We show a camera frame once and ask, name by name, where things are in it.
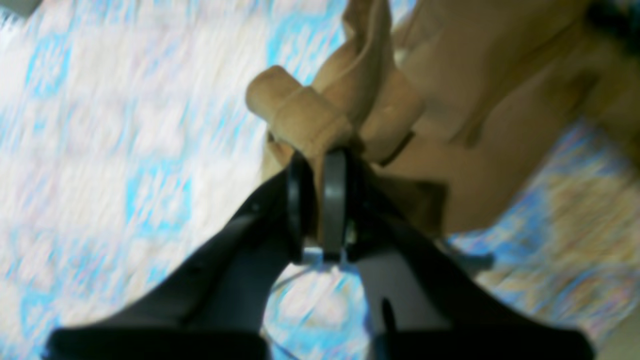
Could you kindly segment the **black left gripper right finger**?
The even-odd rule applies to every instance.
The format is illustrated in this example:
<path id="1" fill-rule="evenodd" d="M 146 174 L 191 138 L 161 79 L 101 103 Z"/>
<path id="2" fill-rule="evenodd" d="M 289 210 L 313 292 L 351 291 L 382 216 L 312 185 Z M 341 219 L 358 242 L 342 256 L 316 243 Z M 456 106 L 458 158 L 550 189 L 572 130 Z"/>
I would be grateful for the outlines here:
<path id="1" fill-rule="evenodd" d="M 532 320 L 477 285 L 413 228 L 345 149 L 323 165 L 324 259 L 354 265 L 371 360 L 592 360 L 585 335 Z"/>

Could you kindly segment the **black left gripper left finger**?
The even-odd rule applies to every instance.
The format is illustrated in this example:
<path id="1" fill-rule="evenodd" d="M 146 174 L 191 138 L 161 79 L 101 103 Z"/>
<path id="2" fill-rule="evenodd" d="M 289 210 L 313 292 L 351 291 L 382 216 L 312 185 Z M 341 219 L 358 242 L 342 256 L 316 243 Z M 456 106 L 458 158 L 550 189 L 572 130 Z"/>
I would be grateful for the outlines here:
<path id="1" fill-rule="evenodd" d="M 231 220 L 139 300 L 101 321 L 59 328 L 44 360 L 270 360 L 260 336 L 272 285 L 304 253 L 313 175 L 293 155 Z"/>

